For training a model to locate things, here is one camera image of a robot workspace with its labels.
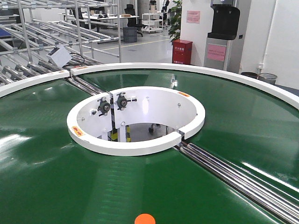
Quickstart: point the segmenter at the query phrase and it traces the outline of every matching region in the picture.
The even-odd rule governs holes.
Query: white cart
[[[163,31],[163,13],[144,13],[142,14],[142,24],[145,25],[142,31],[156,32]]]

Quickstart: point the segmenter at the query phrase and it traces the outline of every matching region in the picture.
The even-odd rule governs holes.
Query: pink paper sign
[[[208,44],[207,45],[207,58],[216,60],[216,61],[224,61],[225,59],[226,47],[216,44]]]
[[[199,23],[200,11],[187,11],[187,22],[188,23]]]

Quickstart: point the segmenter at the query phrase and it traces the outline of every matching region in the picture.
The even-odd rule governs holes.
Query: red cabinet
[[[192,41],[175,40],[172,44],[172,63],[190,64]]]

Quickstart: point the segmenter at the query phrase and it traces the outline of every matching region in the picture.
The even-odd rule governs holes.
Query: green plant
[[[171,8],[171,12],[175,13],[175,15],[170,18],[171,26],[168,31],[170,38],[172,38],[171,41],[177,40],[181,36],[182,2],[183,0],[173,1],[175,6]]]

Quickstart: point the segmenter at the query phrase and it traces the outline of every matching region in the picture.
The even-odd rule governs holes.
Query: gray trash can
[[[274,85],[276,82],[277,76],[270,74],[270,73],[261,73],[258,74],[258,80],[261,80],[263,82],[269,83]]]
[[[124,42],[137,42],[137,28],[124,27],[123,28],[123,41]]]

